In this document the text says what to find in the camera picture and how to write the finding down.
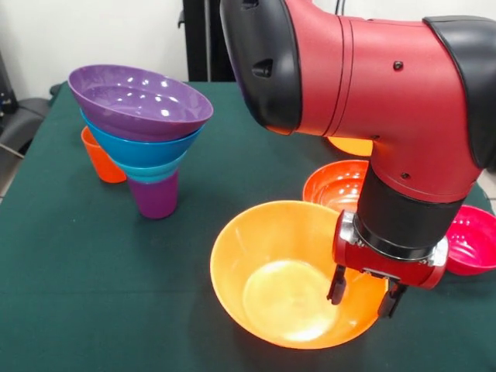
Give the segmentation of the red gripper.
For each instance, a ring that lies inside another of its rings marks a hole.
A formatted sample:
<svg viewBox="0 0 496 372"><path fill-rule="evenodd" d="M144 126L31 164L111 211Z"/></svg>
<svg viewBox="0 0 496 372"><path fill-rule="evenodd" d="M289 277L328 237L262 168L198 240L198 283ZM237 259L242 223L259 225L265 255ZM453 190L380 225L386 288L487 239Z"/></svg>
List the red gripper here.
<svg viewBox="0 0 496 372"><path fill-rule="evenodd" d="M332 258L336 263L327 299L338 305L346 290L346 269L388 278L388 290L378 309L381 319L391 318L408 286L432 289L445 274L449 244L442 238L421 260L399 260L384 255L365 242L353 221L340 219L336 225Z"/></svg>

